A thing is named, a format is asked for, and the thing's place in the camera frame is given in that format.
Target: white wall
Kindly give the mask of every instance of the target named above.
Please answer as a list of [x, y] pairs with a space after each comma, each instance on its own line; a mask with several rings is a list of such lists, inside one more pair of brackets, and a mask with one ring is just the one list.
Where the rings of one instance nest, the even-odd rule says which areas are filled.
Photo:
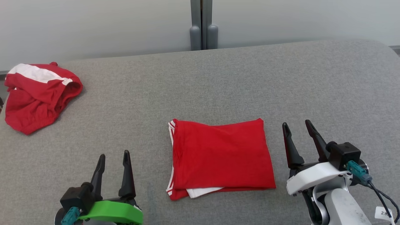
[[188, 0], [2, 0], [0, 71], [190, 50]]
[[399, 0], [213, 0], [218, 48], [327, 38], [400, 45]]

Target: folded garment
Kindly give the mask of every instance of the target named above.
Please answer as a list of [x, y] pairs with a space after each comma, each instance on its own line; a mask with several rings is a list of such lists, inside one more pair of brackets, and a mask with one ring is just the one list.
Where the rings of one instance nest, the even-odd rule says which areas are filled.
[[166, 191], [171, 200], [276, 188], [262, 119], [222, 126], [174, 119], [168, 126], [173, 167]]
[[8, 72], [4, 85], [10, 92], [5, 121], [26, 135], [54, 123], [82, 91], [80, 79], [55, 62], [19, 64]]

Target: white trim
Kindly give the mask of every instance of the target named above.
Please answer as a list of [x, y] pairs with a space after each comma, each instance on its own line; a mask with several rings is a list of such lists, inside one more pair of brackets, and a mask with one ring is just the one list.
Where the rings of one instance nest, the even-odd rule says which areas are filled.
[[[171, 137], [171, 142], [172, 142], [172, 147], [174, 147], [174, 138], [172, 137], [173, 132], [175, 131], [175, 128], [173, 126], [171, 126], [171, 123], [173, 123], [174, 121], [171, 121], [170, 123], [168, 123], [168, 130], [170, 131], [170, 137]], [[172, 178], [174, 177], [174, 165], [172, 165], [172, 172], [171, 172], [171, 178], [170, 178], [170, 182], [168, 183], [168, 187], [165, 190], [169, 195], [172, 195], [172, 188], [174, 186], [174, 184], [172, 183]]]
[[58, 74], [53, 71], [39, 68], [37, 66], [32, 66], [29, 64], [18, 64], [12, 68], [8, 74], [16, 74], [19, 73], [22, 76], [29, 78], [31, 80], [35, 80], [41, 83], [47, 84], [50, 80], [62, 80], [63, 85], [67, 85], [72, 82], [71, 79], [66, 77], [60, 77]]
[[223, 187], [208, 187], [208, 188], [194, 188], [186, 189], [191, 199], [200, 197], [213, 191], [221, 190]]

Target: white label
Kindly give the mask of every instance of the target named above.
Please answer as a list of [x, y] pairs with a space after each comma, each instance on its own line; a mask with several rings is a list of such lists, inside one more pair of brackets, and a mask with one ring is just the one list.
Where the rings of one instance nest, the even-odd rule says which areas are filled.
[[377, 206], [375, 210], [375, 218], [377, 219], [384, 219], [390, 221], [389, 215], [386, 212], [384, 207]]

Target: gray table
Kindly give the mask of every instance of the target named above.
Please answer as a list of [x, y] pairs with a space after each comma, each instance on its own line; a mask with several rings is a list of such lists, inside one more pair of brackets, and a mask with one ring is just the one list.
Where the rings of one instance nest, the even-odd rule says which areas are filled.
[[[84, 90], [53, 125], [24, 136], [0, 114], [4, 225], [52, 224], [60, 197], [90, 181], [101, 153], [107, 157], [103, 197], [116, 197], [124, 149], [131, 152], [145, 224], [310, 224], [302, 197], [286, 192], [281, 127], [289, 124], [301, 155], [314, 162], [318, 156], [305, 119], [326, 141], [349, 141], [361, 149], [375, 185], [400, 203], [400, 60], [381, 43], [328, 40], [60, 66], [78, 75]], [[169, 200], [171, 119], [220, 125], [259, 117], [265, 120], [277, 189]], [[376, 222], [380, 202], [373, 191], [350, 190]]]

